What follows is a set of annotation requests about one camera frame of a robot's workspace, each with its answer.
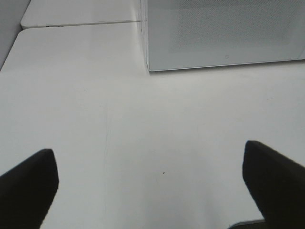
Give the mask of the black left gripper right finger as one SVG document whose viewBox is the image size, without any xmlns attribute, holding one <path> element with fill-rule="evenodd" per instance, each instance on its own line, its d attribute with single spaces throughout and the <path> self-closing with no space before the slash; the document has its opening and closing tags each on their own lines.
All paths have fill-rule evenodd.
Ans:
<svg viewBox="0 0 305 229">
<path fill-rule="evenodd" d="M 267 145 L 249 140 L 244 182 L 271 229 L 305 227 L 305 168 Z"/>
</svg>

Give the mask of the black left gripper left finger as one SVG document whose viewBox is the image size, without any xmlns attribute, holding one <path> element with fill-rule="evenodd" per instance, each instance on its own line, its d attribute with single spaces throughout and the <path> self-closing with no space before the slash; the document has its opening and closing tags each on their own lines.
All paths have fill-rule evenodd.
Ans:
<svg viewBox="0 0 305 229">
<path fill-rule="evenodd" d="M 41 227 L 59 187 L 52 149 L 28 157 L 0 177 L 0 227 Z"/>
</svg>

